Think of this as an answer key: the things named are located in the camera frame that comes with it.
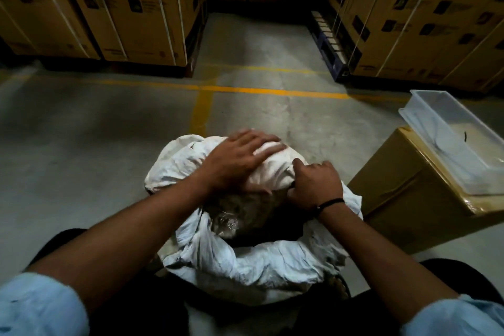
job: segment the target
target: concrete floor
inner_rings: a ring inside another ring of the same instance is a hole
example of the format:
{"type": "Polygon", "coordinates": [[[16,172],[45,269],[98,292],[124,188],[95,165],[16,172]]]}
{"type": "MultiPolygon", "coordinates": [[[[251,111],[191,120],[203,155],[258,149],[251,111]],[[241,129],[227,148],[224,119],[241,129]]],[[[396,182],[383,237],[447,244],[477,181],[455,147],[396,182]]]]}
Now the concrete floor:
{"type": "MultiPolygon", "coordinates": [[[[167,142],[180,135],[262,129],[308,161],[330,160],[349,182],[404,125],[397,110],[407,99],[407,93],[353,91],[334,83],[303,26],[224,14],[210,17],[192,79],[49,72],[36,64],[3,71],[0,282],[59,231],[88,228],[143,198],[146,173],[167,142]]],[[[504,136],[502,101],[468,106],[504,136]]],[[[503,229],[498,225],[416,257],[467,262],[504,293],[498,251],[503,229]]],[[[351,261],[343,276],[353,295],[367,288],[351,261]]],[[[275,334],[292,324],[296,307],[256,311],[239,324],[217,324],[194,308],[191,315],[192,334],[275,334]]]]}

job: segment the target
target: white sack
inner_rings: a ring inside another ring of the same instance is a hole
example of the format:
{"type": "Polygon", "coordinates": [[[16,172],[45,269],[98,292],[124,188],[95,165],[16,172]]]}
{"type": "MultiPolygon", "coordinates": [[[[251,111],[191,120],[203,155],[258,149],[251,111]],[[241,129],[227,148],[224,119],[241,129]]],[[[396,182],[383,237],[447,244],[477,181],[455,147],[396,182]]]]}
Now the white sack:
{"type": "MultiPolygon", "coordinates": [[[[224,139],[186,135],[170,142],[149,171],[146,189],[155,192],[187,177],[224,139]]],[[[275,144],[267,143],[258,151],[275,144]]],[[[292,161],[295,158],[307,163],[294,149],[287,148],[265,161],[250,176],[250,181],[272,190],[289,187],[294,180],[292,161]]],[[[362,198],[345,185],[343,198],[362,218],[362,198]]],[[[279,301],[305,292],[311,284],[337,275],[348,257],[316,219],[305,223],[303,236],[297,242],[281,240],[233,249],[212,233],[209,215],[199,208],[176,231],[176,239],[179,251],[163,259],[167,269],[210,294],[249,305],[279,301]],[[211,276],[222,279],[211,279],[211,276]],[[247,288],[251,295],[244,296],[247,288]],[[264,295],[257,295],[258,290],[264,295]]]]}

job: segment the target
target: transparent plastic bin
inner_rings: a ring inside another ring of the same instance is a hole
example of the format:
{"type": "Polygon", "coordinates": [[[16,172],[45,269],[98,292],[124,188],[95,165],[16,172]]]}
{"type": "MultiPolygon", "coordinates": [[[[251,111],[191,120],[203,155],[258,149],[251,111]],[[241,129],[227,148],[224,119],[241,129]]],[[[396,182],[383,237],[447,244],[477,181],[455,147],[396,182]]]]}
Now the transparent plastic bin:
{"type": "Polygon", "coordinates": [[[399,113],[463,191],[504,194],[504,140],[445,91],[411,91],[399,113]]]}

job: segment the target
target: blue shirt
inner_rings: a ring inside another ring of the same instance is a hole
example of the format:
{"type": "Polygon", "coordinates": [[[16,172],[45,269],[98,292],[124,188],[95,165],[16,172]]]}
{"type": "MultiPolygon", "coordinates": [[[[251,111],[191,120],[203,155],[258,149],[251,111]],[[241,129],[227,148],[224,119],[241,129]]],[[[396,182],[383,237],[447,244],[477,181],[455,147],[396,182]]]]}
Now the blue shirt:
{"type": "MultiPolygon", "coordinates": [[[[86,309],[71,287],[25,272],[0,288],[0,336],[88,334],[86,309]]],[[[416,314],[402,334],[504,335],[504,307],[467,295],[440,300],[416,314]]]]}

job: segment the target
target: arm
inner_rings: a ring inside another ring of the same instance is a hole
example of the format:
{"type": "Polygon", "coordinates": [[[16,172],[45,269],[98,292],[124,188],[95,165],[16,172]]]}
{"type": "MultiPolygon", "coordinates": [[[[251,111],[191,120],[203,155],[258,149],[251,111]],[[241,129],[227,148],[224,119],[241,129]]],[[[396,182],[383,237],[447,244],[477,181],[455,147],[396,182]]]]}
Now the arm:
{"type": "MultiPolygon", "coordinates": [[[[311,209],[343,197],[341,180],[330,162],[305,166],[294,160],[294,172],[296,185],[290,196],[299,206],[311,209]]],[[[348,251],[369,286],[401,324],[433,302],[459,296],[344,203],[325,208],[318,219],[348,251]]]]}
{"type": "Polygon", "coordinates": [[[253,152],[273,135],[245,130],[219,144],[192,175],[110,218],[34,263],[28,271],[71,286],[88,314],[117,292],[210,194],[236,185],[284,145],[253,152]]]}

